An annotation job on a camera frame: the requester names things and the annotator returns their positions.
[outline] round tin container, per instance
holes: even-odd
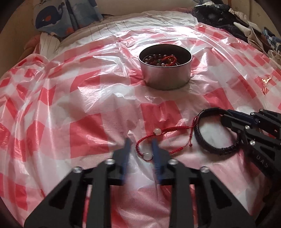
[[[174,55],[177,66],[152,66],[143,60],[147,56]],[[158,90],[175,90],[185,86],[190,79],[192,54],[185,48],[174,44],[157,44],[147,47],[139,54],[142,77],[146,85]]]

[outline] red checkered tablecloth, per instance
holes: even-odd
[[[193,54],[189,83],[175,91],[146,87],[138,54],[153,44],[176,44]],[[272,76],[266,95],[262,78]],[[202,109],[249,113],[281,109],[281,71],[268,57],[223,30],[198,24],[129,30],[80,45],[51,61],[32,54],[0,81],[0,196],[14,217],[26,217],[74,166],[111,157],[125,137],[136,143],[153,129],[191,125]],[[227,130],[206,121],[214,146],[231,144]],[[188,132],[160,138],[172,150]],[[263,175],[243,152],[220,158],[192,139],[176,157],[207,165],[251,213],[261,205]],[[130,154],[125,186],[112,187],[113,227],[168,227],[170,189],[155,184],[153,164]],[[149,150],[143,142],[140,149]]]

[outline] bedding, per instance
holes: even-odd
[[[229,12],[230,9],[230,6],[225,4],[198,5],[194,8],[192,14],[199,22],[225,29],[233,36],[247,42],[244,33],[234,25],[234,22],[243,21],[238,21],[238,18]]]
[[[103,20],[95,0],[34,0],[33,6],[38,31],[61,38]]]
[[[189,8],[198,5],[198,0],[96,0],[101,13],[123,16],[131,13],[142,13],[148,10],[171,10]]]
[[[193,54],[191,80],[181,89],[159,91],[143,83],[138,54],[163,43]],[[129,137],[126,184],[111,188],[112,226],[168,227],[171,189],[157,185],[153,164],[137,156],[135,143],[155,128],[189,126],[209,107],[245,113],[281,109],[281,70],[249,44],[198,24],[190,14],[151,11],[110,18],[46,47],[41,47],[45,56],[29,55],[0,81],[0,196],[21,224],[72,167],[96,166]],[[262,79],[268,76],[264,95]],[[213,146],[232,143],[217,119],[202,123],[202,135]],[[160,147],[183,146],[188,134],[166,134]],[[191,168],[209,166],[257,215],[265,178],[243,151],[218,157],[203,151],[194,137],[192,144],[175,158]],[[149,144],[144,141],[140,150],[149,151]]]

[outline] red and white checkered plastic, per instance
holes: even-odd
[[[176,44],[194,56],[191,80],[175,91],[144,85],[138,54],[153,44]],[[262,78],[273,76],[266,95]],[[24,223],[73,166],[90,168],[111,157],[125,137],[134,145],[155,128],[191,125],[202,109],[218,106],[249,113],[280,111],[281,71],[269,58],[223,30],[198,24],[120,32],[57,55],[32,54],[0,81],[0,196]],[[214,146],[231,144],[220,124],[205,121]],[[187,131],[168,133],[172,150]],[[263,175],[243,152],[210,155],[192,139],[176,157],[186,166],[209,166],[251,214],[260,209]],[[113,227],[168,227],[169,187],[155,184],[153,164],[130,154],[126,184],[112,187]],[[141,150],[149,149],[143,142]]]

